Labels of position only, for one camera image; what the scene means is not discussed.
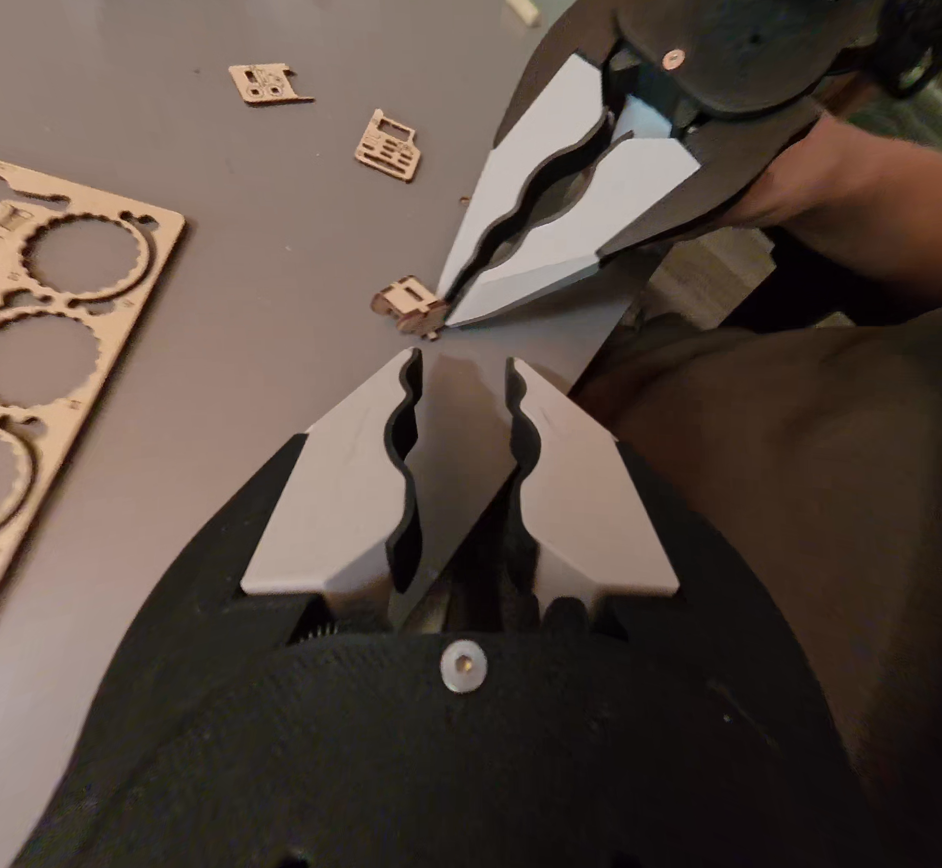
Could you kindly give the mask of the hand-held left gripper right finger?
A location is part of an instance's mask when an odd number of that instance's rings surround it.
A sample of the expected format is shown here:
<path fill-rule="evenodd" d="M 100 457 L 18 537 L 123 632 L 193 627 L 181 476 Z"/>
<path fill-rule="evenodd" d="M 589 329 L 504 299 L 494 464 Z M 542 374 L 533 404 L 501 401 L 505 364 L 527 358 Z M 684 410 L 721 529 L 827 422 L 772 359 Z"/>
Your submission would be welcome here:
<path fill-rule="evenodd" d="M 538 619 L 558 602 L 594 619 L 613 598 L 674 597 L 677 573 L 617 439 L 519 357 L 507 361 L 505 398 L 507 570 Z"/>

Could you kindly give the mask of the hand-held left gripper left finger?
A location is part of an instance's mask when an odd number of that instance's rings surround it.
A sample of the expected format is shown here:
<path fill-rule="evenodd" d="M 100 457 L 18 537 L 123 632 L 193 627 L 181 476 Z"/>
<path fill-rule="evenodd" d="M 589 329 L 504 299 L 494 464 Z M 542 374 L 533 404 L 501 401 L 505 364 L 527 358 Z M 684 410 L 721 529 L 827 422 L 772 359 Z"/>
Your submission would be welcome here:
<path fill-rule="evenodd" d="M 422 553 L 415 479 L 421 349 L 406 348 L 304 432 L 241 580 L 250 596 L 315 594 L 335 616 L 387 616 Z"/>

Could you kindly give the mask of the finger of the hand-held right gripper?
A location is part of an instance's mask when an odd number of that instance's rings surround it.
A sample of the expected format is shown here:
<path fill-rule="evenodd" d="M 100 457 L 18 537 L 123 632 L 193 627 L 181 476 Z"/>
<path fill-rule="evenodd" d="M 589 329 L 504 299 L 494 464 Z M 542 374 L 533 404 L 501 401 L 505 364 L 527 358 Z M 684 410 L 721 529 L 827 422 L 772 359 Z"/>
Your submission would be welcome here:
<path fill-rule="evenodd" d="M 458 297 L 548 186 L 600 153 L 608 131 L 602 70 L 573 53 L 488 154 L 445 260 L 439 296 Z"/>
<path fill-rule="evenodd" d="M 500 315 L 596 273 L 606 242 L 699 170 L 671 130 L 660 112 L 629 98 L 615 126 L 620 140 L 599 159 L 581 192 L 529 228 L 505 260 L 478 273 L 456 298 L 446 326 Z"/>

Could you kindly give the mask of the small assembled wooden puzzle part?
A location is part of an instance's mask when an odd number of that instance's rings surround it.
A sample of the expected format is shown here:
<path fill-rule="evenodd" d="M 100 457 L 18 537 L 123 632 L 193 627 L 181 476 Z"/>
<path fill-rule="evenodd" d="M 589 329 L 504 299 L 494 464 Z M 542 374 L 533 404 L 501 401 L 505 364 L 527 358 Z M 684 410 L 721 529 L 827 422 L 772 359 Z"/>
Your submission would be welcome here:
<path fill-rule="evenodd" d="M 384 318 L 390 318 L 401 334 L 435 341 L 445 325 L 450 305 L 415 276 L 407 276 L 375 294 L 370 309 Z"/>

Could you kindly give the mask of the grey desk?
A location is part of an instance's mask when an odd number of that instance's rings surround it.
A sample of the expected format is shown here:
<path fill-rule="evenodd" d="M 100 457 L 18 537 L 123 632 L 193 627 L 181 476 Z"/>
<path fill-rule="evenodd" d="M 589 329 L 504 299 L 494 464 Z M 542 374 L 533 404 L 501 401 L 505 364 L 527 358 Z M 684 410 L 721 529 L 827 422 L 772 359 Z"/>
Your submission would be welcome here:
<path fill-rule="evenodd" d="M 2 0 L 2 160 L 188 226 L 6 576 L 2 866 L 175 556 L 407 343 L 370 299 L 438 280 L 540 33 L 505 0 Z M 315 102 L 245 104 L 255 63 Z M 354 159 L 376 108 L 417 131 L 410 183 Z"/>

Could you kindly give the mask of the flat wooden piece with slots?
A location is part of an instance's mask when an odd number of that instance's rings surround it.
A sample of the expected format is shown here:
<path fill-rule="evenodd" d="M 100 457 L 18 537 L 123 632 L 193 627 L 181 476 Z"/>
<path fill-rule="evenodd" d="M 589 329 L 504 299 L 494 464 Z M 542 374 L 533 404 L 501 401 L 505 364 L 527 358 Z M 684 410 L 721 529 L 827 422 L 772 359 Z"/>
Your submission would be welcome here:
<path fill-rule="evenodd" d="M 376 108 L 355 149 L 358 163 L 399 181 L 414 180 L 420 163 L 416 129 L 388 117 Z"/>

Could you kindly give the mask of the person's dark brown clothing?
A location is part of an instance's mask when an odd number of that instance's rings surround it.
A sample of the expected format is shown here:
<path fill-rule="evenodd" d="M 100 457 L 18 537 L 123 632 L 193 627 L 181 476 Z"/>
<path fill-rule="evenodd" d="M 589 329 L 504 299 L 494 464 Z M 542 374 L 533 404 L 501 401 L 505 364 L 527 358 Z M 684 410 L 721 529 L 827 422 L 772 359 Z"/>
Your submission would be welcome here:
<path fill-rule="evenodd" d="M 802 644 L 890 830 L 940 860 L 941 323 L 619 329 L 574 393 L 717 528 Z"/>

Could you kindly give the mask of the flat wooden piece with notch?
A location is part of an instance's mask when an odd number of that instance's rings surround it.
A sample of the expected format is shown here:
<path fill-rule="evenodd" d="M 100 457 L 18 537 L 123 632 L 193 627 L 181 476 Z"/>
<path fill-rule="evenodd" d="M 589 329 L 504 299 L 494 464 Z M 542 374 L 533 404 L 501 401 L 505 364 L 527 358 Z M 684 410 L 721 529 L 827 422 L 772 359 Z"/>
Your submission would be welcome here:
<path fill-rule="evenodd" d="M 249 106 L 313 103 L 292 85 L 295 73 L 285 63 L 231 65 L 228 68 L 239 97 Z"/>

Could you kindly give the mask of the laser-cut wooden puzzle sheet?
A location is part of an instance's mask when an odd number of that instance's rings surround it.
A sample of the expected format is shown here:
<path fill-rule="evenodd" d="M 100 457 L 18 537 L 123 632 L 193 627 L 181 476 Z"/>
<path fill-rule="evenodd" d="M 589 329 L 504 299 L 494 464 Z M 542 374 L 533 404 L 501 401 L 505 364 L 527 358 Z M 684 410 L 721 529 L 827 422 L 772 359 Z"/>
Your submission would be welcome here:
<path fill-rule="evenodd" d="M 47 173 L 1 163 L 14 198 L 2 200 L 2 330 L 49 318 L 85 330 L 94 363 L 63 395 L 14 400 L 2 393 L 2 449 L 13 464 L 2 497 L 1 572 L 5 577 L 99 402 L 116 364 L 186 229 L 183 215 Z M 69 224 L 112 226 L 135 246 L 119 278 L 81 289 L 41 277 L 31 253 L 38 241 Z"/>

